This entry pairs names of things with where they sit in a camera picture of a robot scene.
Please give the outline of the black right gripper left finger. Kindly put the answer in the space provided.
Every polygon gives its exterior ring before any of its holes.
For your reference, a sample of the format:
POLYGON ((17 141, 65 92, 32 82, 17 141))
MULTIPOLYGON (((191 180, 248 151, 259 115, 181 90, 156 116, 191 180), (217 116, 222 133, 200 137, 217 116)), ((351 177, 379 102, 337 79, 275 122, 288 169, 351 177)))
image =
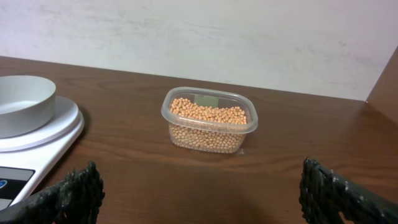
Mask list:
POLYGON ((96 164, 1 210, 1 224, 96 224, 105 196, 96 164))

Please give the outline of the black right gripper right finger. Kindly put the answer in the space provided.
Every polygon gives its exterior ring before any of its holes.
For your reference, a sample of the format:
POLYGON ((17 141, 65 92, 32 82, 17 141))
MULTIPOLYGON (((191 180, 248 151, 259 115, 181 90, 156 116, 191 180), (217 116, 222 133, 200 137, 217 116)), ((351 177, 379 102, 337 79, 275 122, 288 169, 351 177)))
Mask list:
POLYGON ((299 203, 307 223, 397 224, 397 204, 306 158, 299 203))

